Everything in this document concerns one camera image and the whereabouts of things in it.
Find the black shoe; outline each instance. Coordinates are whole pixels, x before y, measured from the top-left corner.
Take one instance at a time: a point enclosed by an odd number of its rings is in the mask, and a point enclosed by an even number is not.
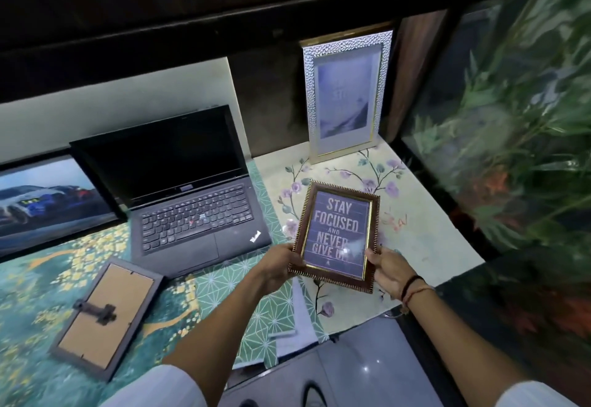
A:
[[[258,407],[258,404],[255,403],[252,399],[245,399],[240,404],[240,407]]]
[[[320,387],[314,382],[308,382],[304,388],[302,407],[326,407],[326,400]]]

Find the forearm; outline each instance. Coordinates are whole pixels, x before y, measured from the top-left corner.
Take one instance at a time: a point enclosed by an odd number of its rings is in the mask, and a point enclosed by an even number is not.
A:
[[[164,364],[180,368],[199,385],[210,407],[222,396],[244,331],[261,300],[262,285],[263,280],[250,271],[163,359]]]
[[[464,323],[434,291],[416,293],[408,307],[469,407],[493,407],[508,388],[528,380],[506,354]]]

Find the white shirt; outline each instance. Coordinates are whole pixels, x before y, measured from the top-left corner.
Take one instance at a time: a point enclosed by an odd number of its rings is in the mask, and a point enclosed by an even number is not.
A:
[[[577,407],[546,384],[536,381],[513,385],[496,405],[524,406]],[[187,373],[172,365],[159,365],[116,392],[101,407],[207,407],[207,403]]]

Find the white textured picture frame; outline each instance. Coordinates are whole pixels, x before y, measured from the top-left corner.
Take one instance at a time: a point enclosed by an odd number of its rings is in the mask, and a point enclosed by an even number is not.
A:
[[[312,164],[326,161],[343,155],[356,152],[358,150],[374,147],[378,144],[378,129],[380,127],[380,116],[382,113],[382,103],[384,100],[384,87],[386,84],[386,75],[388,72],[388,60],[392,43],[392,30],[381,31],[378,33],[362,35],[343,40],[313,44],[311,46],[303,45],[304,54],[304,77],[306,81],[306,105],[308,112],[308,132],[310,135],[310,162]],[[317,120],[317,95],[316,95],[316,75],[315,63],[321,57],[336,56],[344,52],[349,52],[369,46],[381,46],[380,65],[377,76],[377,88],[374,100],[368,101],[368,109],[373,110],[372,128],[369,141],[358,144],[339,147],[337,150],[321,151],[320,126]]]

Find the laptop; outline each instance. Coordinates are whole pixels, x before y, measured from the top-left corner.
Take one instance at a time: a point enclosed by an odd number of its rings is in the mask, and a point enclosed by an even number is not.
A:
[[[271,243],[227,105],[70,145],[129,208],[144,269],[183,276]]]

